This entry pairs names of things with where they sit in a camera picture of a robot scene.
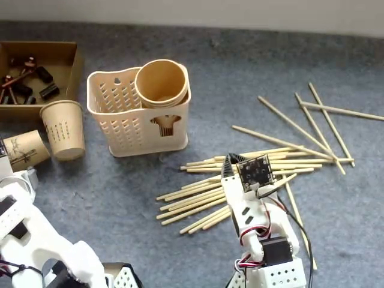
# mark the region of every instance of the utensil holder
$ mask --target utensil holder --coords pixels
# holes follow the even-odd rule
[[[187,125],[191,89],[188,80],[184,99],[171,108],[142,108],[134,80],[140,67],[121,71],[96,71],[87,79],[87,109],[104,133],[115,157],[184,149],[188,144]],[[168,116],[173,127],[162,127],[156,119]]]

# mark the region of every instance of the basket hole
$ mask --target basket hole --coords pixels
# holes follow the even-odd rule
[[[115,77],[114,81],[115,85],[120,85],[121,84],[121,81],[119,78]]]

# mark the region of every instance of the white wall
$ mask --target white wall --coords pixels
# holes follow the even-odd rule
[[[0,19],[384,36],[383,0],[1,0]]]

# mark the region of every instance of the pile of chopsticks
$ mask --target pile of chopsticks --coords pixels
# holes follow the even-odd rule
[[[317,104],[304,102],[301,100],[298,93],[295,93],[296,100],[303,110],[305,116],[307,117],[309,123],[313,127],[316,132],[319,140],[317,140],[310,133],[305,131],[302,127],[300,127],[297,123],[291,120],[288,116],[286,116],[283,112],[278,110],[275,106],[273,106],[269,101],[264,99],[263,97],[258,97],[260,102],[262,102],[266,107],[271,109],[276,115],[278,115],[282,120],[290,124],[294,129],[298,130],[306,139],[310,140],[312,143],[317,145],[320,148],[320,151],[308,149],[303,145],[297,145],[295,143],[290,143],[272,136],[267,136],[265,134],[249,130],[243,127],[233,125],[232,128],[243,133],[247,133],[249,135],[258,137],[263,140],[267,140],[274,144],[281,146],[282,148],[277,149],[269,149],[264,151],[254,151],[247,152],[241,154],[246,158],[255,158],[265,154],[268,154],[269,160],[271,163],[271,168],[273,174],[276,178],[280,178],[275,185],[277,187],[285,186],[291,205],[293,207],[296,218],[301,221],[301,217],[299,211],[297,209],[295,199],[293,197],[292,191],[289,186],[289,181],[293,179],[296,175],[300,173],[310,173],[316,170],[319,170],[325,164],[334,164],[338,167],[340,172],[345,175],[345,170],[342,167],[342,164],[350,164],[352,167],[355,166],[355,160],[352,158],[349,150],[347,149],[343,139],[341,138],[339,132],[337,131],[334,123],[331,120],[328,112],[342,113],[350,116],[363,117],[368,119],[376,119],[376,120],[384,120],[382,116],[376,116],[361,112],[355,112],[346,109],[340,109],[331,106],[324,106],[319,95],[317,94],[312,83],[308,84],[311,92]],[[312,109],[320,109],[329,124],[330,129],[335,134],[343,152],[345,153],[345,158],[337,157],[324,135],[322,134],[320,128],[317,126],[314,121],[311,113],[308,110]],[[184,166],[181,166],[181,170],[184,170],[188,173],[213,173],[221,172],[221,167],[223,165],[223,161],[225,159],[225,155],[215,156],[210,159],[205,159],[198,162],[190,162]],[[233,167],[233,171],[237,173],[236,167]],[[165,219],[161,223],[162,225],[167,225],[173,223],[175,221],[186,218],[190,215],[198,213],[200,211],[206,210],[208,208],[214,207],[216,205],[220,205],[226,202],[226,198],[224,195],[223,188],[220,183],[220,175],[213,176],[202,181],[198,181],[186,186],[181,187],[180,190],[176,192],[172,192],[169,194],[165,194],[157,197],[157,200],[164,200],[165,202],[171,202],[177,200],[176,202],[166,204],[160,208],[160,211],[164,212],[157,216],[157,219]],[[210,227],[216,225],[222,220],[230,217],[229,207],[226,205],[215,212],[209,214],[201,218],[199,221],[192,223],[191,225],[183,228],[180,231],[180,234],[188,232],[192,234],[200,229],[206,230]],[[305,245],[308,250],[308,244],[305,236],[303,235]]]

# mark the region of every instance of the brown paper cup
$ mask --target brown paper cup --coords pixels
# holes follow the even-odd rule
[[[188,91],[183,68],[160,59],[145,64],[136,74],[135,87],[143,106],[168,108],[179,104]]]
[[[81,157],[85,152],[82,108],[78,102],[52,102],[40,110],[54,156],[60,161]]]
[[[25,170],[50,158],[37,130],[6,138],[4,144],[13,172]]]

